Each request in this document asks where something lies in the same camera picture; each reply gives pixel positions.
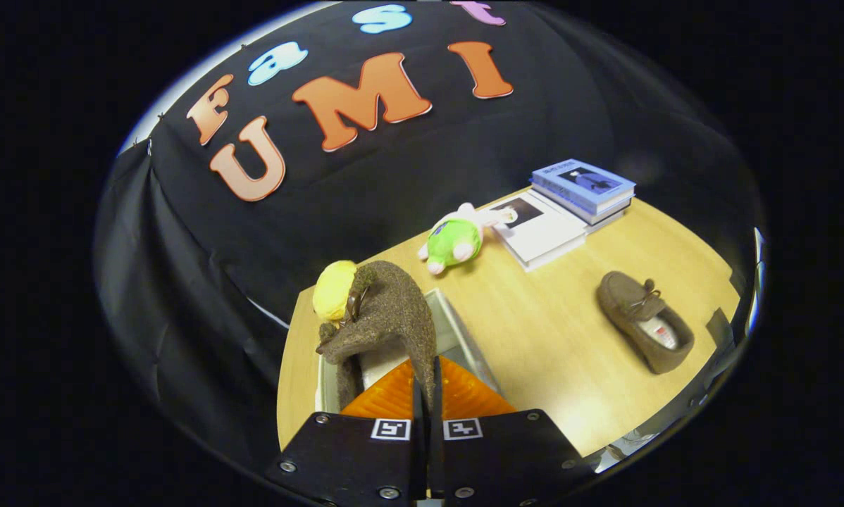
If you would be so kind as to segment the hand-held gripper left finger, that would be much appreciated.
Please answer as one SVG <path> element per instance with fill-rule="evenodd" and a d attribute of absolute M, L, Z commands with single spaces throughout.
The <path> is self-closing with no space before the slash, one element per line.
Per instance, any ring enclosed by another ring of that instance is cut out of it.
<path fill-rule="evenodd" d="M 310 506 L 416 506 L 426 500 L 426 404 L 409 381 L 408 418 L 312 412 L 266 466 L 266 479 Z"/>

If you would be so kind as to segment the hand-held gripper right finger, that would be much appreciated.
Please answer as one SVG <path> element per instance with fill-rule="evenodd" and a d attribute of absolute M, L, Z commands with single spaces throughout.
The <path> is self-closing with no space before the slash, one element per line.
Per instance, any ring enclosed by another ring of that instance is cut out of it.
<path fill-rule="evenodd" d="M 441 360 L 430 417 L 429 491 L 442 506 L 554 506 L 598 475 L 542 410 L 444 418 Z"/>

